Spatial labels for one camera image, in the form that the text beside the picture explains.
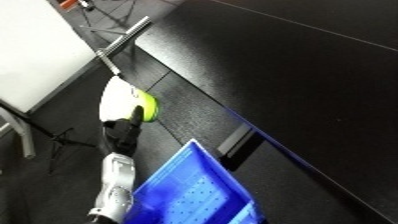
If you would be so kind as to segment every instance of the tripod stand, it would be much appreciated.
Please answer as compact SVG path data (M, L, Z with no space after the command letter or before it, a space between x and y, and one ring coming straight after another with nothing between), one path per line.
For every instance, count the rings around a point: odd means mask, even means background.
M51 149L51 158L50 158L50 164L49 164L49 168L48 168L48 174L52 174L54 172L55 163L56 163L57 159L59 158L59 156L61 155L63 147L65 147L66 145L96 147L95 145L92 145L92 144L68 139L67 134L69 131L73 130L73 128L68 128L67 130L63 131L60 134L54 134L54 133L51 133L50 131L48 131L47 129L45 129L44 127L36 124L29 118L26 118L23 115L19 114L18 112L14 111L12 108L5 105L1 101L0 101L0 107L3 108L4 110L6 110L7 112L9 112L10 114L14 115L15 117L18 117L19 119L21 119L25 123L29 124L34 129L38 130L39 132L41 132L42 134L44 134L45 136L47 136L51 139L51 141L53 142L53 147Z

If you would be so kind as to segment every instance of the metal bracket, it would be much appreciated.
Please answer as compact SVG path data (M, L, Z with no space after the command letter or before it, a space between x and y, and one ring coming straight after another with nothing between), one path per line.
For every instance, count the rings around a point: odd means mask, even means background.
M16 118L1 107L0 116L2 116L7 122L7 124L1 128L0 136L4 135L3 132L9 131L11 128L13 128L21 136L24 157L27 159L34 158L36 156L36 153L33 145L30 125L25 123L21 119Z
M264 142L261 136L247 124L241 124L219 147L220 163L228 170L237 170Z

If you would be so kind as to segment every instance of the perforated bin bottom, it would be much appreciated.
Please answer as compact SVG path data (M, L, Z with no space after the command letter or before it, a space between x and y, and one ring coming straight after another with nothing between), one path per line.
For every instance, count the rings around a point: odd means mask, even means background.
M134 193L133 223L259 223L248 192L195 140L187 143Z

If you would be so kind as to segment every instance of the metal bar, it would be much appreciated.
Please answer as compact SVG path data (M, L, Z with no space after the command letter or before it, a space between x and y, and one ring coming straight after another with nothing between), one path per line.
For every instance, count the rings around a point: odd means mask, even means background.
M123 45L126 41L128 41L131 37L141 31L142 28L147 26L150 23L150 19L148 16L142 18L138 23L132 26L130 29L126 31L126 35L118 37L115 41L113 41L107 48L104 49L104 54L108 56L121 45Z
M12 130L12 127L9 123L4 124L0 127L0 138L7 134L9 131Z
M0 107L0 116L21 136L23 154L27 159L35 157L36 153L33 146L32 133L29 124L23 120L14 117L10 112Z
M98 29L98 28L83 26L83 25L81 25L80 28L87 29L87 30L90 30L90 31L93 31L93 32L106 32L106 33L114 33L114 34L126 35L125 32L121 32L121 31L104 30L104 29Z
M25 130L23 135L20 134L22 138L23 155L27 159L33 159L36 156L36 152L33 144L32 131L30 129L30 125L21 120L20 124Z
M251 131L251 128L242 123L230 136L221 145L217 148L218 152L221 153L222 156L226 155L231 149L233 149L242 139L248 135Z
M108 66L114 75L120 75L122 73L120 69L106 56L102 49L99 49L95 53L105 63L105 65Z

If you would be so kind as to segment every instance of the black table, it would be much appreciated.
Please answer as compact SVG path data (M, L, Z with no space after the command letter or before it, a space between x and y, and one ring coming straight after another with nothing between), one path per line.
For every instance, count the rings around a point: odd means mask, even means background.
M213 1L184 3L136 42L397 222L398 50L385 43Z

